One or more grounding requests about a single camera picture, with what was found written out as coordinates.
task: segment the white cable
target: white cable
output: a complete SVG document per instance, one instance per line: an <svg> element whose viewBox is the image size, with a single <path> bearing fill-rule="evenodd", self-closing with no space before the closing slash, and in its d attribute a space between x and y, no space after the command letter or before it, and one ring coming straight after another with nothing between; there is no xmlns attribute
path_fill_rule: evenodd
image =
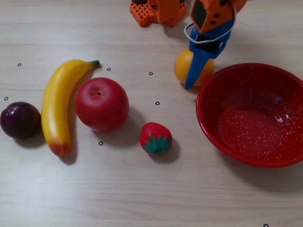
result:
<svg viewBox="0 0 303 227"><path fill-rule="evenodd" d="M190 41L192 41L192 42L195 43L195 44L206 44L206 43L211 43L211 42L217 41L218 39L221 39L223 36L227 35L227 34L232 30L233 26L235 25L236 17L237 17L237 9L236 9L236 7L235 7L232 3L230 3L230 4L231 4L231 7L232 7L232 12L233 12L233 22L232 22L231 28L228 29L228 31L225 32L223 35L221 35L221 36L219 36L219 37L217 37L217 38L215 38L215 39L203 40L203 41L196 41L196 40L192 39L192 38L190 37L190 35L187 34L187 32L186 32L186 30L187 30L189 27L191 27L192 25L194 25L194 23L190 23L190 24L188 24L188 25L184 28L184 34L185 34L185 36L186 36Z"/></svg>

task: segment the wooden table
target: wooden table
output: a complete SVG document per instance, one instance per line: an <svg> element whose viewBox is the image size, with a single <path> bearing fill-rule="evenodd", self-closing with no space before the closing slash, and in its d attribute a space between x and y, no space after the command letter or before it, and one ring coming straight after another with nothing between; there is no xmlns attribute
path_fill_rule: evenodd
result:
<svg viewBox="0 0 303 227"><path fill-rule="evenodd" d="M248 1L216 70L261 62L303 79L302 12L302 0ZM247 166L222 155L200 129L198 90L185 91L173 74L189 22L141 28L127 0L0 0L1 109L15 101L41 109L51 74L74 58L99 59L103 68L82 83L112 78L131 105L121 129L97 134L72 101L73 153L63 160L42 133L15 141L0 131L1 227L302 226L303 163ZM173 134L164 157L150 158L139 145L150 121Z"/></svg>

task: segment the strawberry leaves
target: strawberry leaves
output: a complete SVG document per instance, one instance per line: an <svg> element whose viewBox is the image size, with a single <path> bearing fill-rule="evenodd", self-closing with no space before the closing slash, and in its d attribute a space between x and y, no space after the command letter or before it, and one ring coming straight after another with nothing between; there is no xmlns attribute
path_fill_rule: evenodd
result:
<svg viewBox="0 0 303 227"><path fill-rule="evenodd" d="M151 155L162 155L171 147L168 136L164 139L162 136L159 136L158 139L150 136L150 143L146 141L145 144L146 146L142 148Z"/></svg>

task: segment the dark purple plum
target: dark purple plum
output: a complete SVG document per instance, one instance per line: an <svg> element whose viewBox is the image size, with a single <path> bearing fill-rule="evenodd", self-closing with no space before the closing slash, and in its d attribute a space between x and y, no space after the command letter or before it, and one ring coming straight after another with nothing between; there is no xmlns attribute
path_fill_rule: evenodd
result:
<svg viewBox="0 0 303 227"><path fill-rule="evenodd" d="M15 139L26 139L39 130L41 115L33 105L26 102L15 102L2 111L0 125L8 136Z"/></svg>

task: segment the orange robot part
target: orange robot part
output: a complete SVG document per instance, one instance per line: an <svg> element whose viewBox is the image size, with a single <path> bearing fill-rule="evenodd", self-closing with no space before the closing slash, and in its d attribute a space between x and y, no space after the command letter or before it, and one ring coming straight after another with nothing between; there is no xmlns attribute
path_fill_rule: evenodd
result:
<svg viewBox="0 0 303 227"><path fill-rule="evenodd" d="M130 11L141 27L149 22L166 22L175 26L186 14L187 4L179 0L148 0L147 4L130 4Z"/></svg>
<svg viewBox="0 0 303 227"><path fill-rule="evenodd" d="M190 16L202 34L232 19L232 5L239 12L246 2L247 0L195 0Z"/></svg>

